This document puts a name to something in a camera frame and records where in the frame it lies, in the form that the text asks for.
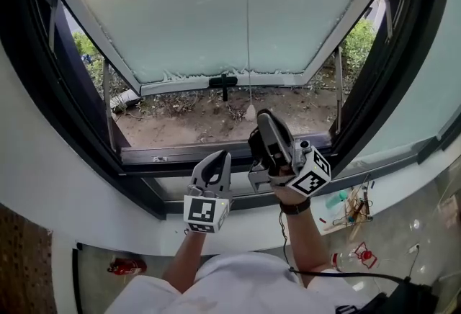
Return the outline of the person's right hand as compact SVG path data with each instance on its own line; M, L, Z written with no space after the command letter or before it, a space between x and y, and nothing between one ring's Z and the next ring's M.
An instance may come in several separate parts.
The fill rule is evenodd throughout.
M284 176L294 176L294 172L290 166L282 166L279 168L278 177ZM271 188L274 194L277 196L278 200L284 205L300 205L308 200L307 197L299 194L296 191L293 191L291 188L286 186L281 186L275 181L271 181Z

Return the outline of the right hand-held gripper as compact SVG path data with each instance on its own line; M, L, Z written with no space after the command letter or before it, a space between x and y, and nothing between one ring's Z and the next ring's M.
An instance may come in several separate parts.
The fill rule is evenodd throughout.
M255 192L275 181L303 196L313 196L331 181L330 164L311 142L292 137L285 121L269 109L261 109L256 119L258 129L248 140L254 158L249 181ZM295 175L279 178L279 168L286 165Z

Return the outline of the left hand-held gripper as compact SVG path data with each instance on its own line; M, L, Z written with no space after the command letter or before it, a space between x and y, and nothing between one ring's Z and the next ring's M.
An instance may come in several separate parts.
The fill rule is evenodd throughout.
M190 231L220 231L231 210L232 199L219 197L214 192L227 192L230 182L231 154L227 151L214 152L195 166L189 193L184 196L183 218Z

